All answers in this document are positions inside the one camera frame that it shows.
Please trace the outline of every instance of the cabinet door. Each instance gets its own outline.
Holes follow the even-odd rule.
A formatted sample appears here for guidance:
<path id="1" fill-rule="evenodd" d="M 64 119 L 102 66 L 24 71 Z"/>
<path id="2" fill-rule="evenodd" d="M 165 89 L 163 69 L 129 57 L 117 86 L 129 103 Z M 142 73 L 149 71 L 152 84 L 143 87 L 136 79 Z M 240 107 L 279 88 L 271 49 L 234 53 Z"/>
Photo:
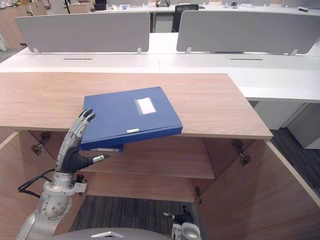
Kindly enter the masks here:
<path id="1" fill-rule="evenodd" d="M 197 203 L 209 240 L 320 239 L 320 200 L 269 142 L 256 140 Z"/>
<path id="2" fill-rule="evenodd" d="M 16 24 L 16 17 L 27 16 L 26 6 L 7 8 L 0 12 L 0 33 L 10 49 L 22 48 L 24 39 Z"/>
<path id="3" fill-rule="evenodd" d="M 39 143 L 28 131 L 13 132 L 0 143 L 1 240 L 16 239 L 25 220 L 39 203 L 34 196 L 18 193 L 17 187 L 56 165 L 56 161 L 45 149 L 42 149 L 39 156 L 32 152 L 30 147 L 33 144 Z M 40 195 L 44 182 L 43 179 L 39 179 L 28 189 Z M 85 196 L 75 194 L 72 197 L 72 208 L 61 220 L 55 234 L 69 231 Z"/>

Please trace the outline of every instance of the blue binder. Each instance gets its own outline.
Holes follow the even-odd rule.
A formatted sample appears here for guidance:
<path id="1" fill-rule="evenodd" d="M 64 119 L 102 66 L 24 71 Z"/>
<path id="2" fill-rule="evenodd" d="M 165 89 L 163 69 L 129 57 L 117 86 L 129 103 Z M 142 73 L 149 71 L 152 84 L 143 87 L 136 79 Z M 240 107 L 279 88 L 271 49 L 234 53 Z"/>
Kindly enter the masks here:
<path id="1" fill-rule="evenodd" d="M 95 118 L 82 137 L 83 150 L 180 134 L 182 123 L 161 87 L 86 96 Z"/>

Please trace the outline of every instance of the gray carpet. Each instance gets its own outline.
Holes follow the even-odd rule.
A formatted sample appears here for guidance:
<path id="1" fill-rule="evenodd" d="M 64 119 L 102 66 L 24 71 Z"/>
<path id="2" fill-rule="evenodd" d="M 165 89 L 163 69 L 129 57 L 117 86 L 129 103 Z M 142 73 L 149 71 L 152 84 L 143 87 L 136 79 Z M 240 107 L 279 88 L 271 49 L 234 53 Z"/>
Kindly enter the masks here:
<path id="1" fill-rule="evenodd" d="M 11 56 L 15 55 L 16 53 L 20 52 L 21 49 L 8 49 L 5 51 L 0 51 L 0 63 L 2 63 L 4 60 L 7 60 Z"/>
<path id="2" fill-rule="evenodd" d="M 272 134 L 271 142 L 320 197 L 320 150 L 304 149 L 287 128 Z"/>
<path id="3" fill-rule="evenodd" d="M 199 226 L 203 240 L 201 220 L 196 206 L 189 202 L 147 200 L 124 197 L 87 196 L 70 231 L 90 228 L 137 228 L 171 236 L 173 221 L 163 212 L 182 214 L 185 205 Z"/>

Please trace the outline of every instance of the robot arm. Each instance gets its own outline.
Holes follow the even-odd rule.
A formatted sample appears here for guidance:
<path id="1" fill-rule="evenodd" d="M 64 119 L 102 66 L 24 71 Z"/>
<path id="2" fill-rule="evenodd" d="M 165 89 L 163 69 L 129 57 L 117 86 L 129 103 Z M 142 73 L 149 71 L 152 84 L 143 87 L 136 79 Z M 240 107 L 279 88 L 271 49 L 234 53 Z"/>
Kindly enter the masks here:
<path id="1" fill-rule="evenodd" d="M 69 129 L 59 150 L 52 181 L 44 183 L 40 203 L 25 221 L 16 240 L 45 240 L 51 237 L 72 206 L 71 196 L 86 190 L 85 182 L 73 184 L 73 174 L 109 157 L 108 154 L 97 157 L 79 154 L 82 135 L 94 117 L 92 109 L 85 110 Z"/>

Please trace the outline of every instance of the wooden tabletop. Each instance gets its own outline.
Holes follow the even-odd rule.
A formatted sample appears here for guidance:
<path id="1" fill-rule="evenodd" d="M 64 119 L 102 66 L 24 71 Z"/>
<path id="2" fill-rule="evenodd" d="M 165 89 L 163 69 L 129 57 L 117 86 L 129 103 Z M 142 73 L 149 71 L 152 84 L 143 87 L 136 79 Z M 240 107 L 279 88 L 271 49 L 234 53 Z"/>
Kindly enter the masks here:
<path id="1" fill-rule="evenodd" d="M 0 126 L 67 131 L 85 96 L 157 86 L 177 112 L 183 135 L 272 137 L 227 74 L 0 73 Z"/>

